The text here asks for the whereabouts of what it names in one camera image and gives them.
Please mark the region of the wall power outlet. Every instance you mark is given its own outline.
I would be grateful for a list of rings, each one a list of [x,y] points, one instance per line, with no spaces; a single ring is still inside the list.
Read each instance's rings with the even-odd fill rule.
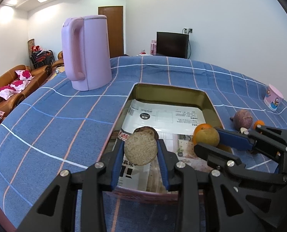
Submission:
[[[183,34],[191,34],[193,32],[193,29],[192,28],[184,28],[182,30],[182,33]]]

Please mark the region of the pink cookie tin box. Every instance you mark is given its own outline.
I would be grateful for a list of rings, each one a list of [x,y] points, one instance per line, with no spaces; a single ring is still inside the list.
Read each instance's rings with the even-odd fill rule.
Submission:
[[[123,110],[126,109],[126,105],[132,100],[161,105],[196,107],[202,111],[205,123],[210,124],[212,127],[224,128],[221,117],[216,111],[216,106],[213,104],[206,92],[171,85],[137,83],[133,86],[121,110],[119,111],[118,117],[114,122],[109,137],[103,146],[101,152],[102,155],[114,149],[115,144],[119,139],[117,136],[123,121]],[[166,193],[155,193],[136,191],[121,188],[118,185],[116,186],[115,190],[110,193],[110,195],[119,197],[123,200],[153,204],[174,203],[177,200],[177,193],[175,192],[166,191]]]

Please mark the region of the blue plaid tablecloth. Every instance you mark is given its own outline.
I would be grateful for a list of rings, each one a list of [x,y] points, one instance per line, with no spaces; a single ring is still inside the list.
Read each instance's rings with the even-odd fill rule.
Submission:
[[[226,129],[243,108],[268,126],[287,129],[287,102],[276,112],[264,104],[266,86],[253,78],[188,59],[111,59],[113,81],[93,91],[73,89],[57,75],[20,103],[0,124],[0,208],[18,226],[56,175],[92,165],[134,84],[201,89]]]

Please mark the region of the pink box by tv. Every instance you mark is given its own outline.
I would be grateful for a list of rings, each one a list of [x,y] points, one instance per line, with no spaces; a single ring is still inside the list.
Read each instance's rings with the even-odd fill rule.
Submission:
[[[157,51],[157,41],[152,40],[150,44],[150,55],[156,55],[156,51]]]

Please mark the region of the brown leather sofa back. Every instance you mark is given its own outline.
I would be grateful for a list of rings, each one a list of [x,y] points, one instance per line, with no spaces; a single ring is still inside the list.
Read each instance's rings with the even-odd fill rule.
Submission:
[[[64,65],[63,52],[60,51],[57,55],[57,60],[51,65],[52,71],[57,67]]]

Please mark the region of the orange tangerine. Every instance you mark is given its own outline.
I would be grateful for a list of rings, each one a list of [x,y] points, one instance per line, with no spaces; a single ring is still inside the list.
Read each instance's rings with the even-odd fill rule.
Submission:
[[[259,125],[259,126],[264,126],[264,125],[265,125],[265,122],[262,121],[262,120],[256,120],[256,121],[254,122],[253,129],[256,129],[256,127],[257,127],[258,125]]]
[[[194,145],[197,144],[197,142],[196,142],[196,134],[197,134],[199,131],[203,130],[203,129],[209,129],[209,128],[212,128],[212,126],[211,126],[210,124],[207,124],[207,123],[200,124],[200,125],[198,125],[198,126],[195,128],[195,130],[194,130],[194,132],[193,132],[193,139],[192,139]]]

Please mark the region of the dark water chestnut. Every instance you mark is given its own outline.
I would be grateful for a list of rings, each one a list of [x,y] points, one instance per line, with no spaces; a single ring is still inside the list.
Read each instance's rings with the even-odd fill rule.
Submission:
[[[149,126],[139,127],[135,129],[134,132],[147,132],[148,134],[152,135],[155,140],[159,139],[159,134],[157,133],[157,131]]]

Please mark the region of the small longan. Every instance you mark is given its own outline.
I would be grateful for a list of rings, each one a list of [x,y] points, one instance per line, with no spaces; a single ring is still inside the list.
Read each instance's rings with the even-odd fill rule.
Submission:
[[[195,141],[216,147],[220,142],[220,136],[215,128],[202,129],[195,135]]]

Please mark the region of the black television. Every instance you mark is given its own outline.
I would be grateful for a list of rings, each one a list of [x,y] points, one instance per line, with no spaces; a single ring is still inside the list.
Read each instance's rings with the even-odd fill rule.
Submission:
[[[187,59],[189,35],[157,32],[156,55]]]

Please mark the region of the printed paper leaflet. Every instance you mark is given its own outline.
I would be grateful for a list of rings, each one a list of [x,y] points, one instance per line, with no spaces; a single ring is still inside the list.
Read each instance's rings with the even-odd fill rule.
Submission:
[[[205,123],[203,113],[196,107],[161,105],[132,100],[123,110],[123,121],[118,138],[125,141],[136,129],[152,127],[166,148],[180,161],[195,170],[210,172],[206,161],[194,152],[193,132]],[[136,166],[123,159],[118,186],[136,191],[166,193],[157,159],[143,166]]]

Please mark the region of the brown leather sofa left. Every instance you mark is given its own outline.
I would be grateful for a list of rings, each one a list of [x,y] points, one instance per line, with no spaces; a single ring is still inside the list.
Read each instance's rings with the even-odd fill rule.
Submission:
[[[31,70],[21,64],[0,76],[0,111],[4,117],[43,84],[48,71],[49,66]]]

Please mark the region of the pink cartoon mug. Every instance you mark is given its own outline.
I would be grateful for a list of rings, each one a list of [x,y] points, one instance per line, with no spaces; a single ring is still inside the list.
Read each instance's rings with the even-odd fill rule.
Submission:
[[[266,95],[263,99],[266,106],[270,110],[275,112],[283,99],[283,94],[275,86],[269,84],[266,91]]]

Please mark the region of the brown wooden door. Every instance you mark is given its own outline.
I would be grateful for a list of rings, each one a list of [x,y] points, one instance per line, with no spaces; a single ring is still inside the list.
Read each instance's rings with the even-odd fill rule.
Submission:
[[[99,15],[107,17],[110,57],[120,57],[124,54],[123,45],[123,7],[103,6],[98,8]]]

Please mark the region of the pink electric kettle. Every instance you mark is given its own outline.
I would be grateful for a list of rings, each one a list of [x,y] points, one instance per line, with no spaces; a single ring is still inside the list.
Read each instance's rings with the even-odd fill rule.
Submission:
[[[105,15],[68,18],[61,34],[65,72],[74,89],[90,91],[112,80]]]

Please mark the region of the purple passion fruit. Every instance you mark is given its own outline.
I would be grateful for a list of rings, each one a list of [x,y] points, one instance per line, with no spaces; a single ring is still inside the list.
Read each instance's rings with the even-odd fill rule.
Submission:
[[[241,128],[249,129],[253,123],[252,114],[246,109],[241,109],[230,118],[236,130]]]

